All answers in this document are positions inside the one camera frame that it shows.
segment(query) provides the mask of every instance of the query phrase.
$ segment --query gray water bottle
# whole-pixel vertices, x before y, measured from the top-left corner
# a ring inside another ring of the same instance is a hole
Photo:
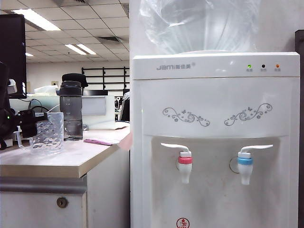
[[[64,81],[57,94],[60,96],[60,111],[64,115],[64,140],[81,140],[83,138],[81,83]]]

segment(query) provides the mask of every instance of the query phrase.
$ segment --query ceiling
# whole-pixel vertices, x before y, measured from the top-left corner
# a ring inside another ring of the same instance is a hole
[[[26,24],[26,51],[34,55],[27,57],[28,63],[129,60],[129,18],[123,8],[129,0],[85,1],[0,0],[0,13],[33,9],[61,29],[44,31]],[[118,37],[121,42],[101,43],[96,37]],[[80,55],[65,44],[84,44],[97,55]]]

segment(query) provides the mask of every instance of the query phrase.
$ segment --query brand logo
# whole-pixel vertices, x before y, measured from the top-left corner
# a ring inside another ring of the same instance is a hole
[[[176,227],[177,228],[189,228],[190,222],[186,218],[179,218],[176,222]]]
[[[191,66],[195,66],[195,63],[192,64],[181,64],[181,65],[160,65],[157,70],[180,70],[180,69],[191,69]]]

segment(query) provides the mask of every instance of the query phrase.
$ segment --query water spigot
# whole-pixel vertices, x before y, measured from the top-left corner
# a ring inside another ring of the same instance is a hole
[[[177,149],[180,153],[177,168],[180,171],[181,182],[189,184],[189,178],[192,171],[192,154],[188,147],[177,144],[161,143],[162,146]]]
[[[239,173],[241,174],[241,181],[244,185],[250,184],[250,176],[253,171],[253,159],[251,158],[251,153],[249,153],[252,149],[268,149],[273,147],[273,145],[256,145],[256,146],[245,146],[241,149],[240,152],[237,153],[237,166]]]

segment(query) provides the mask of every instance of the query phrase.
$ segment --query white desk surface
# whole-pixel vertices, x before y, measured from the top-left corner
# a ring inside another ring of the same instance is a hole
[[[130,127],[119,130],[84,131],[84,139],[123,139]],[[82,140],[64,142],[61,153],[41,155],[30,150],[15,149],[0,153],[1,177],[80,178],[115,152],[117,145],[105,146]]]

